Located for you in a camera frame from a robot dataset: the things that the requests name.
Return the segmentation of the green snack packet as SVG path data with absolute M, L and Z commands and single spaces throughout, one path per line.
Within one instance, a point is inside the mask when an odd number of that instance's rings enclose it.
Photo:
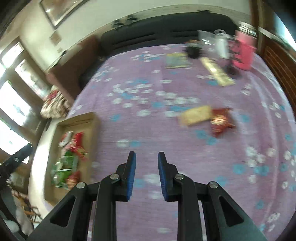
M 78 156 L 70 150 L 53 165 L 51 169 L 51 183 L 58 188 L 68 189 L 66 179 L 77 171 Z

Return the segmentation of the yellow biscuit packet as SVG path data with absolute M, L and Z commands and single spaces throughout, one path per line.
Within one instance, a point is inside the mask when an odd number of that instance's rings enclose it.
M 181 126 L 193 126 L 197 123 L 208 121 L 211 117 L 212 108 L 209 105 L 203 105 L 181 113 L 178 117 L 178 122 Z

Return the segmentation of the dark red foil snack bag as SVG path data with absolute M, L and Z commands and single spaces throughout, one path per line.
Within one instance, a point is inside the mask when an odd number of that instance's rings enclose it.
M 214 137 L 219 137 L 228 128 L 235 128 L 234 121 L 231 117 L 232 108 L 217 108 L 212 109 L 210 119 L 211 131 Z

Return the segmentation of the red snack bar packet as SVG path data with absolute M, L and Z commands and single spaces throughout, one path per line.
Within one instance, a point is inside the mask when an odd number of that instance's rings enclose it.
M 72 189 L 73 187 L 75 187 L 80 182 L 80 176 L 81 176 L 81 172 L 76 171 L 76 172 L 72 173 L 66 179 L 66 184 L 67 184 L 68 189 Z

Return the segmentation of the shallow cardboard box tray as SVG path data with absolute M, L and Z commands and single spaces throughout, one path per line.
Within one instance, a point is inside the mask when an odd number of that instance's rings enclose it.
M 91 183 L 100 121 L 94 112 L 57 124 L 49 150 L 44 199 L 55 206 L 78 182 Z

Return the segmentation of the red snack packet with logo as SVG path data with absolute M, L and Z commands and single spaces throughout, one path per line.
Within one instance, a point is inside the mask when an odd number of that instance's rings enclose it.
M 81 161 L 88 160 L 88 152 L 83 147 L 83 137 L 84 133 L 79 132 L 74 135 L 72 142 L 70 144 L 70 151 L 73 152 Z

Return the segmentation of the white red snack packet upper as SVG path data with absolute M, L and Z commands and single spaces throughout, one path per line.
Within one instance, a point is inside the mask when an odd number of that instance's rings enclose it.
M 60 142 L 58 144 L 59 147 L 65 147 L 71 140 L 73 135 L 73 131 L 67 131 L 62 135 L 62 138 L 60 139 Z

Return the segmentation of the floral blanket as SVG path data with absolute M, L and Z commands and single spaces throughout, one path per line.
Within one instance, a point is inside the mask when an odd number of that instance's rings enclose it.
M 66 97 L 60 92 L 59 89 L 53 88 L 47 96 L 40 115 L 45 119 L 58 119 L 67 116 L 71 104 Z

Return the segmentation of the cream long tube package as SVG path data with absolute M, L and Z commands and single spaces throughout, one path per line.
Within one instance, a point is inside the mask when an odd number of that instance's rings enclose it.
M 218 85 L 222 87 L 235 85 L 235 81 L 213 60 L 207 57 L 200 58 L 203 66 L 213 75 Z

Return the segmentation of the black phone stand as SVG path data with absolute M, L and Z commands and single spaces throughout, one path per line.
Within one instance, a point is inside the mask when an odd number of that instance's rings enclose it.
M 234 60 L 241 62 L 238 58 L 240 55 L 240 42 L 234 37 L 228 39 L 228 50 L 229 50 L 229 62 L 225 67 L 226 73 L 232 77 L 236 77 L 239 74 L 239 71 L 234 66 Z

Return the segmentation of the black round container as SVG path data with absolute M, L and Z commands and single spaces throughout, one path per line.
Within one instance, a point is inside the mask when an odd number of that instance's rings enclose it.
M 186 42 L 185 52 L 191 59 L 197 59 L 201 56 L 202 44 L 198 40 L 189 40 Z

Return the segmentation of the clear plastic cup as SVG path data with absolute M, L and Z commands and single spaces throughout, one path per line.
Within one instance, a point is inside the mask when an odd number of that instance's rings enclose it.
M 202 45 L 202 53 L 205 57 L 216 58 L 216 40 L 211 32 L 198 30 L 198 38 Z

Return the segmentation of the black leather sofa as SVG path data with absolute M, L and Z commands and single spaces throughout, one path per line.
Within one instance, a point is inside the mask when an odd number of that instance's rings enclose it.
M 83 89 L 105 59 L 113 55 L 143 47 L 199 40 L 199 31 L 224 30 L 228 35 L 234 35 L 237 29 L 228 16 L 209 10 L 156 16 L 115 28 L 99 38 L 98 57 L 79 77 L 79 87 Z

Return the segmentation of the wooden cabinet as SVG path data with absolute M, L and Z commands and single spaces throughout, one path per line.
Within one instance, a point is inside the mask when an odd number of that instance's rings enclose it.
M 295 110 L 295 50 L 283 36 L 285 25 L 266 3 L 250 1 L 251 24 L 257 33 L 257 53 L 280 83 Z

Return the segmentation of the framed wall picture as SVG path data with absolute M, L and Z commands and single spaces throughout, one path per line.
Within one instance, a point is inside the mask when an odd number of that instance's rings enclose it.
M 70 15 L 89 0 L 41 0 L 39 5 L 56 30 Z

